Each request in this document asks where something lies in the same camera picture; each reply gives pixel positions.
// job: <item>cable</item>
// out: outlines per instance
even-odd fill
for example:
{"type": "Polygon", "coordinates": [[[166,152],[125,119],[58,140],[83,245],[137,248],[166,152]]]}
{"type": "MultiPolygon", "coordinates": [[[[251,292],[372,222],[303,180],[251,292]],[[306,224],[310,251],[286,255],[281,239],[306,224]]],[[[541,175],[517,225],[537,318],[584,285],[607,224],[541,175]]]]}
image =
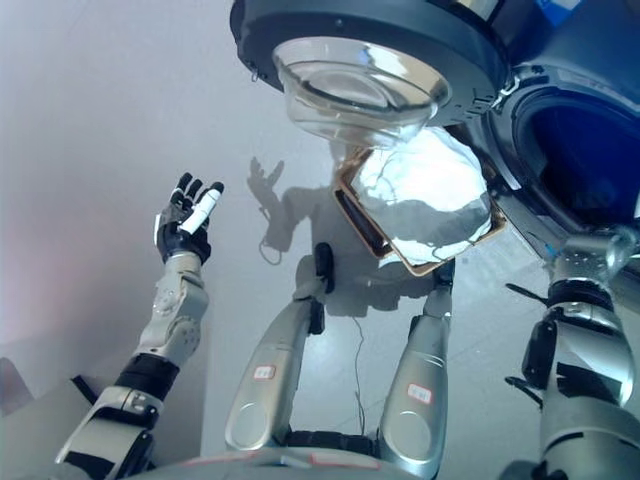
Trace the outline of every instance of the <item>cable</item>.
{"type": "Polygon", "coordinates": [[[358,423],[360,425],[360,435],[364,436],[364,431],[367,425],[367,418],[364,413],[364,407],[362,406],[362,396],[360,390],[360,373],[358,372],[358,358],[360,357],[360,351],[362,350],[362,344],[364,343],[364,334],[362,333],[362,326],[356,317],[351,317],[358,327],[358,333],[360,334],[360,343],[358,344],[358,350],[356,351],[356,357],[354,360],[354,367],[356,372],[356,402],[358,402],[358,423]]]}
{"type": "Polygon", "coordinates": [[[526,380],[518,377],[506,377],[504,381],[507,382],[507,385],[511,385],[512,387],[517,388],[522,393],[524,393],[527,397],[529,397],[531,400],[536,402],[536,404],[538,405],[538,408],[542,410],[542,406],[543,406],[542,399],[538,395],[536,395],[534,392],[531,391],[529,383],[526,380]]]}
{"type": "Polygon", "coordinates": [[[531,298],[532,300],[537,300],[538,302],[542,303],[546,307],[549,306],[549,300],[548,299],[543,298],[540,295],[536,295],[535,293],[531,292],[530,290],[527,290],[524,287],[521,287],[519,285],[515,285],[513,283],[505,283],[504,286],[507,287],[512,292],[518,293],[518,294],[520,294],[522,296],[525,296],[527,298],[531,298]]]}

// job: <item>robot leg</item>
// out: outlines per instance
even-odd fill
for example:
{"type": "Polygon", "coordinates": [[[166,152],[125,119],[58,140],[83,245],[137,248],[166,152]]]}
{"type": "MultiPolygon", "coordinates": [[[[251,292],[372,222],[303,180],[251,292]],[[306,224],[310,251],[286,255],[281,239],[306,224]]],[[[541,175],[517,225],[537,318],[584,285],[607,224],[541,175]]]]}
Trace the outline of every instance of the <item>robot leg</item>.
{"type": "Polygon", "coordinates": [[[437,475],[444,451],[453,267],[436,273],[423,314],[411,322],[380,424],[380,458],[425,479],[437,475]]]}
{"type": "Polygon", "coordinates": [[[271,323],[253,352],[225,428],[230,449],[280,445],[289,431],[307,335],[322,333],[325,293],[333,287],[333,257],[316,247],[315,278],[302,285],[271,323]]]}

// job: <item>humanoid robot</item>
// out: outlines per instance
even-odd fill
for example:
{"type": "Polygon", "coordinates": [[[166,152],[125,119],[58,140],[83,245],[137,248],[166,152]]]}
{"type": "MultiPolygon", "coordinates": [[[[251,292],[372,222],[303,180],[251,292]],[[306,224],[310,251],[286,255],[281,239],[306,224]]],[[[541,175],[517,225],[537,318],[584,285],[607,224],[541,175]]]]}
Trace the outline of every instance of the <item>humanoid robot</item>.
{"type": "MultiPolygon", "coordinates": [[[[198,346],[208,304],[200,272],[211,253],[209,215],[224,187],[216,182],[196,201],[202,182],[191,180],[190,174],[180,179],[156,217],[165,274],[151,321],[114,385],[63,446],[52,478],[434,478],[446,431],[454,261],[436,270],[434,290],[411,322],[375,435],[290,428],[305,339],[322,333],[323,302],[336,287],[327,244],[315,248],[315,278],[297,288],[249,361],[224,432],[229,451],[146,471],[151,431],[198,346]]],[[[548,308],[522,364],[524,379],[509,380],[542,411],[540,463],[517,478],[640,478],[640,422],[622,408],[635,367],[609,286],[639,245],[638,232],[616,227],[571,237],[555,258],[548,308]]]]}

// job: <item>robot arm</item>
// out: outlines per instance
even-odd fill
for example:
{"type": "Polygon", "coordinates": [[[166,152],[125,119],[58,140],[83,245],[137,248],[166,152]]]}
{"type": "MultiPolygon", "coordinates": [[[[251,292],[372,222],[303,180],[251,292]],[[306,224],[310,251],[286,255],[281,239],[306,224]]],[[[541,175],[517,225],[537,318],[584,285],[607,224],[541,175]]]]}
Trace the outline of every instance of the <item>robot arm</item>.
{"type": "Polygon", "coordinates": [[[156,217],[155,244],[165,264],[157,284],[151,321],[131,360],[106,388],[56,457],[84,470],[93,480],[134,475],[147,467],[151,430],[180,368],[200,341],[200,321],[209,303],[200,276],[211,247],[206,228],[224,187],[202,186],[184,174],[169,205],[156,217]]]}
{"type": "Polygon", "coordinates": [[[635,479],[640,422],[622,407],[635,363],[609,288],[640,245],[626,227],[571,237],[555,259],[548,309],[522,364],[542,392],[536,479],[635,479]]]}

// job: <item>white floor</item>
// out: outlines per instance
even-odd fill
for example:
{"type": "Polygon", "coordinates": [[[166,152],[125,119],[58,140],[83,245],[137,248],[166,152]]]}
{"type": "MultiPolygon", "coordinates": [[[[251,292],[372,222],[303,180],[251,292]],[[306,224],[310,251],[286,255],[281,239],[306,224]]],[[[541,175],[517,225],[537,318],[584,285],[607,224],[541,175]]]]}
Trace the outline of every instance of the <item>white floor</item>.
{"type": "MultiPolygon", "coordinates": [[[[161,464],[197,455],[200,445],[205,455],[224,448],[240,375],[314,243],[334,246],[337,289],[326,332],[308,340],[294,428],[356,431],[352,317],[365,335],[362,399],[367,429],[375,428],[429,287],[378,270],[348,229],[328,189],[338,150],[298,131],[281,95],[251,82],[236,59],[229,5],[0,6],[0,357],[13,361],[35,397],[79,373],[97,377],[96,385],[113,379],[161,274],[154,214],[185,170],[227,186],[211,226],[205,338],[158,426],[161,464]],[[254,158],[266,175],[283,162],[273,187],[252,171],[254,158]],[[277,213],[271,229],[261,204],[277,213]]],[[[510,460],[536,456],[536,407],[502,379],[518,373],[542,309],[504,289],[506,281],[546,288],[541,262],[511,230],[459,259],[442,479],[492,478],[510,460]]],[[[635,320],[627,331],[638,346],[635,320]]],[[[630,402],[636,413],[639,398],[630,402]]]]}

